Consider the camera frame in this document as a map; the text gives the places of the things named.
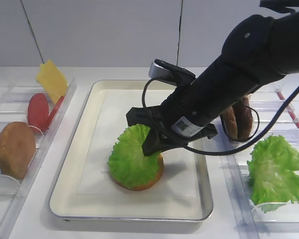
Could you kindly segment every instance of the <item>clear plastic tray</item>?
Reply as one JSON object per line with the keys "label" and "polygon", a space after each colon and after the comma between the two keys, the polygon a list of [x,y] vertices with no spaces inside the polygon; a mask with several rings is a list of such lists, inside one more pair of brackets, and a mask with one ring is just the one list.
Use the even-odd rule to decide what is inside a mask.
{"label": "clear plastic tray", "polygon": [[[276,94],[277,100],[262,101],[261,103],[258,101],[259,98],[264,98],[264,94],[272,93]],[[281,103],[276,104],[282,101],[281,95],[281,90],[276,89],[273,91],[256,92],[255,97],[251,97],[251,107],[258,108],[260,111],[260,131],[267,125],[262,113],[272,111],[274,114],[281,105]],[[287,113],[290,117],[289,122],[277,121],[265,137],[269,135],[282,135],[299,151],[299,102],[292,102],[287,108]],[[217,119],[215,124],[223,140],[223,145],[219,147],[219,150],[230,150],[238,147],[240,144],[244,144],[232,143],[228,140],[222,129],[220,119]],[[251,192],[247,184],[249,175],[247,161],[251,160],[250,153],[252,150],[253,146],[237,154],[221,157],[228,192],[234,195],[234,197],[231,197],[231,200],[241,238],[260,238],[258,232],[299,232],[299,204],[265,203],[255,206],[250,200]],[[277,206],[277,209],[264,213],[261,208],[268,207],[268,205]]]}
{"label": "clear plastic tray", "polygon": [[[36,153],[28,167],[25,178],[23,180],[16,180],[0,172],[0,239],[7,239],[9,237],[75,90],[76,82],[73,79],[68,84],[64,101],[49,130],[44,135],[35,135]],[[32,85],[27,86],[0,85],[0,132],[10,122],[27,122],[27,106],[31,97],[36,93],[46,94],[44,89],[35,80],[33,80]],[[49,109],[52,110],[53,104],[47,94],[46,97],[49,102]]]}

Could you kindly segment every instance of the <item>cheese slice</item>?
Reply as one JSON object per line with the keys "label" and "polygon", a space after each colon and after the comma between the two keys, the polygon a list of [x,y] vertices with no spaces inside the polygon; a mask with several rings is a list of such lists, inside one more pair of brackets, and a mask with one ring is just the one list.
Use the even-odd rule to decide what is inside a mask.
{"label": "cheese slice", "polygon": [[61,96],[65,96],[68,88],[67,81],[62,72],[54,65],[52,60],[40,64],[40,72],[36,80],[44,88],[52,102],[56,104]]}

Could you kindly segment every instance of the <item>lettuce leaf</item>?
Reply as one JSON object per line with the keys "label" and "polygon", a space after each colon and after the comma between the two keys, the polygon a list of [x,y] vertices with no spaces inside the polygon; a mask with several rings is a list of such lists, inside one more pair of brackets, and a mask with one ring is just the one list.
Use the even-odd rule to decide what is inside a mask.
{"label": "lettuce leaf", "polygon": [[161,152],[151,156],[143,154],[142,144],[149,131],[150,128],[142,124],[126,128],[109,157],[111,176],[129,189],[154,180],[159,170],[157,158]]}
{"label": "lettuce leaf", "polygon": [[[251,200],[299,203],[299,152],[283,136],[269,136],[259,141],[247,161]],[[266,207],[266,211],[276,209]]]}

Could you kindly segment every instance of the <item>white tray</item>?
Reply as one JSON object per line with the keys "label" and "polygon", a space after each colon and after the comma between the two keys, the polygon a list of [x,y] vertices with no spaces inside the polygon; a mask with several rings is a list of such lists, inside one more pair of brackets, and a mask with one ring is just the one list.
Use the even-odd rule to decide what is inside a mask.
{"label": "white tray", "polygon": [[[150,189],[125,190],[109,177],[106,162],[127,127],[126,113],[141,107],[146,81],[94,84],[51,193],[52,213],[65,220],[201,222],[213,209],[205,158],[185,149],[162,153],[164,173]],[[148,106],[159,105],[174,87],[155,82]],[[191,144],[202,149],[202,141]]]}

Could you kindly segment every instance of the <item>tomato slice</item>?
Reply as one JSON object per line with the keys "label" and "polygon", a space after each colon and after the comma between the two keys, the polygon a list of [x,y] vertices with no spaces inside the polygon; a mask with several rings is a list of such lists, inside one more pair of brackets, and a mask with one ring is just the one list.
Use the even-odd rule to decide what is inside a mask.
{"label": "tomato slice", "polygon": [[46,121],[46,129],[48,129],[50,127],[50,125],[51,125],[52,121],[54,120],[54,117],[55,117],[56,113],[58,112],[63,100],[64,100],[64,96],[61,96],[59,98],[59,100],[57,101],[57,103],[55,104],[53,110],[51,111],[51,113],[50,113],[50,115],[49,115],[49,117]]}
{"label": "tomato slice", "polygon": [[[43,93],[33,95],[29,101],[27,120],[28,124],[46,131],[46,120],[49,117],[48,101]],[[40,133],[36,128],[31,127],[34,133]]]}

